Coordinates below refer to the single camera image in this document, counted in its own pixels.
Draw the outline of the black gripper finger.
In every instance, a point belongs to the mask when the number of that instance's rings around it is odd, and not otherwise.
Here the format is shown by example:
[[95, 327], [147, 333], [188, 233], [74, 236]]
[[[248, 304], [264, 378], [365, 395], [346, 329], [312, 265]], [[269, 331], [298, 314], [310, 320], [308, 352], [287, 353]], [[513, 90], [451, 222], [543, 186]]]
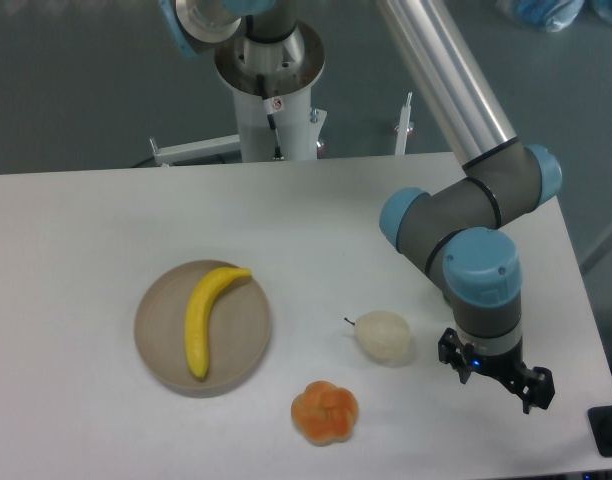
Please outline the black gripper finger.
[[500, 383], [521, 400], [526, 415], [532, 408], [547, 410], [553, 400], [553, 376], [545, 367], [515, 366], [502, 376]]
[[438, 358], [442, 364], [451, 366], [462, 384], [467, 383], [476, 360], [474, 346], [470, 343], [463, 344], [456, 330], [447, 328], [440, 337]]

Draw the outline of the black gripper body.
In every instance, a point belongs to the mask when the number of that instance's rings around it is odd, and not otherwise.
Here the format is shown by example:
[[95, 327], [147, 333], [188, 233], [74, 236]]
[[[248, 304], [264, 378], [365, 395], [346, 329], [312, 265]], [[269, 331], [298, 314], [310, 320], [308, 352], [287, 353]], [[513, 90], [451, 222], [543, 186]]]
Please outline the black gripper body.
[[498, 355], [476, 353], [470, 343], [463, 344], [459, 338], [455, 340], [458, 366], [454, 370], [461, 381], [467, 381], [472, 373], [494, 378], [498, 381], [515, 381], [523, 365], [520, 339], [510, 350]]

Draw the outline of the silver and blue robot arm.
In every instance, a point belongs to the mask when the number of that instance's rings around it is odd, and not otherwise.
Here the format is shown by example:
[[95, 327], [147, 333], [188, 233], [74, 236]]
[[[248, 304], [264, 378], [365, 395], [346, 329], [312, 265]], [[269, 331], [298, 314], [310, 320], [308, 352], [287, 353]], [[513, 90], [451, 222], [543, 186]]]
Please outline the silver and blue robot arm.
[[[185, 55], [211, 49], [237, 105], [246, 162], [313, 160], [321, 114], [309, 104], [325, 54], [291, 1], [164, 1], [161, 11]], [[384, 205], [390, 244], [448, 299], [455, 318], [439, 360], [462, 380], [497, 380], [525, 409], [547, 408], [551, 372], [522, 358], [522, 272], [508, 223], [553, 198], [556, 158], [526, 146], [440, 1], [382, 1], [396, 46], [462, 166], [464, 178], [429, 194], [405, 188]]]

